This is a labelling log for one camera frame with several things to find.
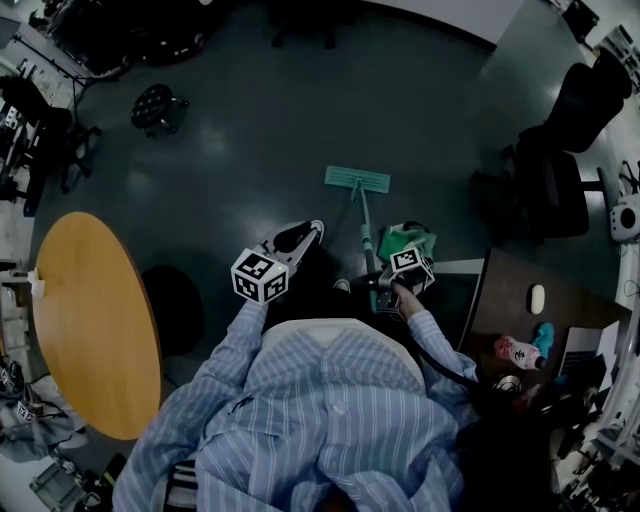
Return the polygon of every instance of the wooden tabletop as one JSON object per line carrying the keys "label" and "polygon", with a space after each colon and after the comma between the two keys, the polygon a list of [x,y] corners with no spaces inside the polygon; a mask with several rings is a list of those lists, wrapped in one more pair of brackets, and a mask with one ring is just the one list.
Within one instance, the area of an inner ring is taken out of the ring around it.
{"label": "wooden tabletop", "polygon": [[153,313],[126,249],[87,213],[62,217],[36,268],[45,281],[33,315],[60,391],[92,427],[137,438],[160,407],[162,369]]}
{"label": "wooden tabletop", "polygon": [[[631,317],[627,308],[496,249],[489,252],[480,279],[470,327],[460,351],[474,359],[479,374],[482,372],[490,380],[504,374],[518,375],[526,378],[523,386],[530,387],[555,378],[571,327],[602,329],[619,320],[620,341]],[[539,315],[528,311],[529,291],[536,284],[545,289],[544,310]],[[510,361],[494,356],[493,341],[499,335],[530,343],[543,322],[550,322],[555,333],[544,370],[523,372]]]}

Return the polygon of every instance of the hand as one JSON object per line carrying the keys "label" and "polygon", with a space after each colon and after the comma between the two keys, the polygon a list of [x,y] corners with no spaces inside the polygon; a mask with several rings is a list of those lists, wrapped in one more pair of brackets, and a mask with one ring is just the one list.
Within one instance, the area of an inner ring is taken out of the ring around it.
{"label": "hand", "polygon": [[400,297],[400,314],[405,320],[409,320],[413,315],[424,311],[424,306],[416,296],[398,283],[392,283],[391,288]]}

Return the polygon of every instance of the blue cloth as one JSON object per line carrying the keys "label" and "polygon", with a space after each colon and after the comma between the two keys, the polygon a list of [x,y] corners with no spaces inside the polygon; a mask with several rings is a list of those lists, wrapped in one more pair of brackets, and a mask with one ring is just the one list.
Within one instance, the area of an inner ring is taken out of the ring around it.
{"label": "blue cloth", "polygon": [[[265,316],[247,302],[193,381],[165,402],[117,481],[115,510],[149,510],[156,483],[194,452],[198,510],[312,511],[332,484],[362,509],[455,507],[456,434],[477,420],[464,390],[424,365],[425,389],[357,329],[327,348],[295,331],[252,365]],[[429,312],[409,326],[440,363],[475,379],[475,364]]]}
{"label": "blue cloth", "polygon": [[553,325],[549,322],[540,324],[531,344],[540,351],[542,357],[549,359],[549,350],[553,346]]}

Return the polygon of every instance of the black office chair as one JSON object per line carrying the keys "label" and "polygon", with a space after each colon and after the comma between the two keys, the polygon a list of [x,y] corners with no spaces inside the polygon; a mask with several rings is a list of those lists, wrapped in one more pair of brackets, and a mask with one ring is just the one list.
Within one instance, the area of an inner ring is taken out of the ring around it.
{"label": "black office chair", "polygon": [[91,135],[100,135],[102,132],[95,126],[85,129],[79,123],[73,125],[71,112],[65,108],[51,107],[30,80],[0,77],[0,88],[5,102],[36,128],[34,141],[23,151],[23,160],[19,162],[30,166],[31,179],[26,194],[29,204],[25,205],[25,215],[28,215],[33,213],[44,180],[56,165],[62,165],[60,188],[65,194],[69,192],[67,177],[71,165],[77,165],[84,176],[91,175],[91,169],[77,156],[77,152],[87,144]]}
{"label": "black office chair", "polygon": [[283,21],[284,25],[271,42],[274,48],[284,44],[285,37],[293,33],[320,33],[324,47],[336,47],[335,26],[339,21],[352,20],[355,8],[350,0],[271,0],[269,19]]}
{"label": "black office chair", "polygon": [[[582,182],[576,161],[567,151],[586,151],[630,94],[629,75],[608,52],[593,69],[584,64],[569,69],[545,123],[525,130],[515,147],[504,150],[515,168],[511,184],[516,201],[507,224],[494,238],[496,245],[511,235],[525,208],[529,230],[539,242],[588,231],[584,192],[603,192],[602,180]],[[473,178],[487,179],[480,173]]]}

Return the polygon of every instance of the mop handle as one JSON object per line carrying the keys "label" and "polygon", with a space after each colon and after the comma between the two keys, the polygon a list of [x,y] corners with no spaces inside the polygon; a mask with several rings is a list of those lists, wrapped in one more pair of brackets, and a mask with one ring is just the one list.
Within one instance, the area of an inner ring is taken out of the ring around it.
{"label": "mop handle", "polygon": [[[369,220],[369,207],[367,205],[367,196],[362,188],[362,180],[357,180],[351,191],[351,200],[355,201],[357,189],[360,189],[360,200],[362,202],[362,226],[360,233],[362,235],[362,246],[364,247],[364,258],[367,263],[367,274],[373,274],[376,271],[376,263],[373,257],[373,241],[371,240],[371,222]],[[369,290],[369,301],[371,304],[371,312],[378,312],[378,291]]]}

